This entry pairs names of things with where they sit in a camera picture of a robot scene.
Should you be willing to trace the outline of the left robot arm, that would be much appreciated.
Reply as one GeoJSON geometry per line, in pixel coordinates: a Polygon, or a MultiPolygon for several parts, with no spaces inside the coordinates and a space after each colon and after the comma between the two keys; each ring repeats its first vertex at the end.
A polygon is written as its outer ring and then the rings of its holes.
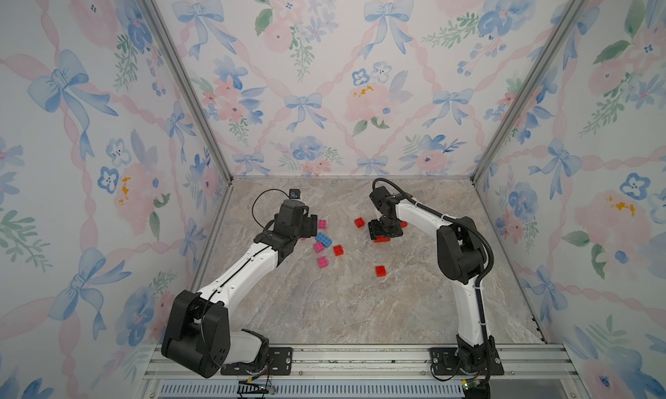
{"type": "Polygon", "coordinates": [[[174,300],[161,343],[163,357],[204,378],[225,368],[260,375],[269,369],[270,342],[255,331],[232,331],[230,317],[263,277],[301,239],[317,235],[318,218],[299,199],[282,203],[244,256],[210,284],[174,300]]]}

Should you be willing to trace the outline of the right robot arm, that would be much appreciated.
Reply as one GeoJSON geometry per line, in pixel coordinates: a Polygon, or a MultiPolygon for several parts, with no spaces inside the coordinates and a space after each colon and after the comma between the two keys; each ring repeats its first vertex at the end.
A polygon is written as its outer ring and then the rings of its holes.
{"type": "Polygon", "coordinates": [[[386,178],[373,180],[369,198],[379,213],[378,219],[369,222],[372,240],[401,237],[404,222],[434,239],[437,265],[454,285],[458,314],[454,368],[484,376],[483,383],[502,375],[504,369],[488,329],[482,294],[482,282],[494,267],[494,252],[475,222],[469,217],[440,213],[386,178]]]}

